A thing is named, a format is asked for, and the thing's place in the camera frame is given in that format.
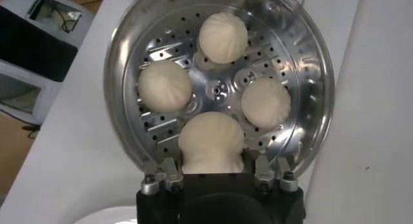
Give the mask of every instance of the metal steamer basket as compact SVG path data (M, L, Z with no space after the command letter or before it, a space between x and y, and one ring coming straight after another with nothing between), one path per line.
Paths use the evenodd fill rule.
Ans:
M204 20L232 12L248 29L244 57L215 65L197 43ZM188 71L193 94L186 108L158 114L143 104L137 78L151 61L173 60ZM280 81L290 93L288 119L273 130L248 122L241 111L246 86L262 77ZM295 0L135 0L115 29L105 65L108 111L126 153L143 168L149 159L180 160L177 138L195 115L220 111L239 122L245 146L287 159L302 174L327 134L334 104L334 76L324 40Z

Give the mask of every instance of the white surface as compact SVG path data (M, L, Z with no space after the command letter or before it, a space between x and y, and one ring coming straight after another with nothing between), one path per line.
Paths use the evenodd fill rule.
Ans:
M103 209L80 219L75 224L137 224L136 206Z
M412 0L360 2L309 223L413 222L412 9Z
M341 65L351 19L334 11L355 9L358 0L307 0L336 66ZM3 207L0 223L73 223L97 210L134 205L142 173L123 152L106 112L103 66L110 36L132 0L104 0L38 138ZM348 3L335 7L336 2ZM347 25L335 30L334 25ZM343 46L335 46L334 33ZM300 179L307 188L312 169Z

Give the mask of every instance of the white device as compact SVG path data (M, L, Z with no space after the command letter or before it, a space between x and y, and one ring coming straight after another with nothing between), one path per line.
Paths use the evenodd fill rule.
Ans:
M0 6L0 112L41 125L94 15L69 0Z

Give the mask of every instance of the steamed bun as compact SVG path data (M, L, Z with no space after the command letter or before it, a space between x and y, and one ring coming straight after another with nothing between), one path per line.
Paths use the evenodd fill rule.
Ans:
M290 113L291 99L286 88L274 79L252 82L241 98L245 117L259 128L274 128Z
M143 103L155 112L180 110L192 94L188 73L169 60L150 63L142 70L137 82Z
M179 139L185 174L236 173L243 169L244 133L220 112L205 112L183 127Z
M218 13L203 23L199 45L213 62L230 63L245 54L248 32L244 22L231 13Z

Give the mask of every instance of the black cable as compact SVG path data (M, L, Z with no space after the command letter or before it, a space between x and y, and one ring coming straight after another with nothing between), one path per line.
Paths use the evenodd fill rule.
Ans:
M63 20L63 23L62 23L62 25L61 25L62 30L65 31L66 33L70 33L70 30L68 29L68 26L67 26L67 22L75 22L75 21L74 21L73 19L65 19L65 17L63 16L63 14L62 14L62 13L60 12L60 10L57 8L56 1L55 1L55 0L52 0L52 8L57 12L57 14L60 15L60 17L61 17L62 20Z

